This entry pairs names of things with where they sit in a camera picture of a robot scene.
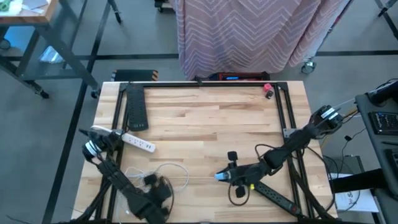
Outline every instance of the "wooden tabletop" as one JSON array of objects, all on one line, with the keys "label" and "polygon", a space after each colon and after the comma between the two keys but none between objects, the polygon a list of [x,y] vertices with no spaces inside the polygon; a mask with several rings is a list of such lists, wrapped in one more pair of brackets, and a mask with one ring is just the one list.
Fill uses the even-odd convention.
[{"label": "wooden tabletop", "polygon": [[42,6],[39,9],[44,10],[43,13],[39,14],[30,10],[23,9],[18,15],[15,16],[0,16],[0,24],[38,24],[48,23],[51,20],[52,14],[54,13],[55,6],[58,0],[47,0],[48,4]]},{"label": "wooden tabletop", "polygon": [[[304,85],[302,82],[288,84],[297,126],[302,127],[311,115]],[[118,90],[119,83],[103,84],[94,124],[111,127]],[[283,144],[275,97],[266,99],[261,87],[193,87],[146,88],[145,98],[149,129],[134,135],[154,143],[157,149],[150,154],[125,144],[121,170],[124,172],[128,167],[134,166],[149,172],[165,162],[177,163],[187,168],[189,184],[175,193],[175,204],[169,222],[295,221],[293,216],[257,192],[251,193],[246,205],[231,205],[227,197],[228,184],[214,179],[214,174],[226,167],[228,151],[236,151],[238,165],[243,165],[257,162],[254,152],[256,144]],[[317,141],[312,141],[310,146],[321,154]],[[325,166],[310,151],[305,153],[303,159],[310,190],[326,207],[332,196]],[[164,167],[160,172],[171,180],[175,188],[185,181],[185,173],[178,168]],[[285,197],[293,199],[286,165],[277,174],[266,176],[261,181]],[[81,215],[77,210],[84,211],[89,205],[99,190],[100,182],[101,174],[96,167],[85,162],[73,218]],[[300,194],[306,213],[301,191]],[[131,214],[125,212],[124,197],[117,197],[117,201],[119,209],[115,209],[113,221],[118,222],[119,216],[122,222],[136,222]],[[334,207],[330,213],[336,216]]]}]

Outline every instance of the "gray floor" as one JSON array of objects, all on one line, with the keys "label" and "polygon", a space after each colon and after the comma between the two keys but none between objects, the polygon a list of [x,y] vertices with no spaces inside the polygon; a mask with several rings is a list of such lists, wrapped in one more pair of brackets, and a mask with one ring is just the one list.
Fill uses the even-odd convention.
[{"label": "gray floor", "polygon": [[[175,16],[159,14],[150,0],[118,0],[123,26],[109,15],[99,54],[164,54],[177,53]],[[89,55],[104,11],[104,1],[89,1],[73,51]],[[397,50],[398,41],[383,18],[376,17],[374,0],[357,0],[335,27],[321,50]],[[398,6],[389,11],[398,24]],[[14,48],[7,55],[21,55],[27,45],[29,28],[11,29],[7,38]],[[317,57],[318,66],[310,75],[300,73],[300,66],[286,68],[272,76],[274,80],[303,80],[311,109],[321,105],[338,105],[396,77],[398,55],[362,57]],[[114,69],[156,69],[161,80],[183,80],[178,60],[96,61],[93,75],[99,82],[108,81]],[[30,90],[1,74],[0,89],[0,223],[14,223],[9,215],[30,223],[40,223],[49,197],[63,143],[70,124],[80,87],[80,80],[39,82],[50,94],[42,100]],[[342,106],[348,111],[352,102]],[[93,122],[96,100],[86,94],[78,128]],[[334,134],[323,148],[328,156],[338,157],[345,135],[363,128],[361,118],[354,118]],[[53,222],[66,221],[78,187],[83,157],[80,147],[85,138],[75,134]],[[346,148],[347,154],[360,155],[364,168],[379,167],[366,134],[360,134]],[[345,220],[371,222],[361,213],[342,214]]]}]

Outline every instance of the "pink fabric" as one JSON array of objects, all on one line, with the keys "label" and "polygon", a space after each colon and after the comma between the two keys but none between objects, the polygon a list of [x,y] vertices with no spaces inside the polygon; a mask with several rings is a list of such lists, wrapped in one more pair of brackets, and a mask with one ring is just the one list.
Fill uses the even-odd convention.
[{"label": "pink fabric", "polygon": [[170,0],[188,80],[300,63],[342,0]]}]

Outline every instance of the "zigzag pattern curtain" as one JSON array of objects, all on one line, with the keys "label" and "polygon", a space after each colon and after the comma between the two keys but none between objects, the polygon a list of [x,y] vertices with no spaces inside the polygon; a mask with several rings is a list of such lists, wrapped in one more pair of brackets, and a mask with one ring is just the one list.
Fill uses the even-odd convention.
[{"label": "zigzag pattern curtain", "polygon": [[303,60],[342,0],[170,0],[187,80],[276,73]]}]

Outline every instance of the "power strip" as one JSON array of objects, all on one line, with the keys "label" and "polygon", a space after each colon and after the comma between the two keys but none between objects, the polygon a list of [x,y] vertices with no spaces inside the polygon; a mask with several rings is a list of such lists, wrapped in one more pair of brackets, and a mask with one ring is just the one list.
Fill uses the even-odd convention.
[{"label": "power strip", "polygon": [[[109,133],[112,132],[112,130],[110,130],[108,128],[104,128],[102,126],[98,126],[98,125],[93,125],[91,127],[91,129],[102,130],[102,131],[106,131],[106,132],[109,132]],[[147,152],[153,153],[155,151],[155,149],[156,149],[156,146],[154,144],[152,144],[150,142],[147,142],[147,141],[145,141],[143,139],[137,138],[137,137],[135,137],[135,136],[133,136],[131,134],[128,134],[128,133],[124,133],[122,135],[122,140],[125,143],[128,143],[128,144],[130,144],[132,146],[136,146],[136,147],[138,147],[140,149],[143,149],[143,150],[145,150]]]}]

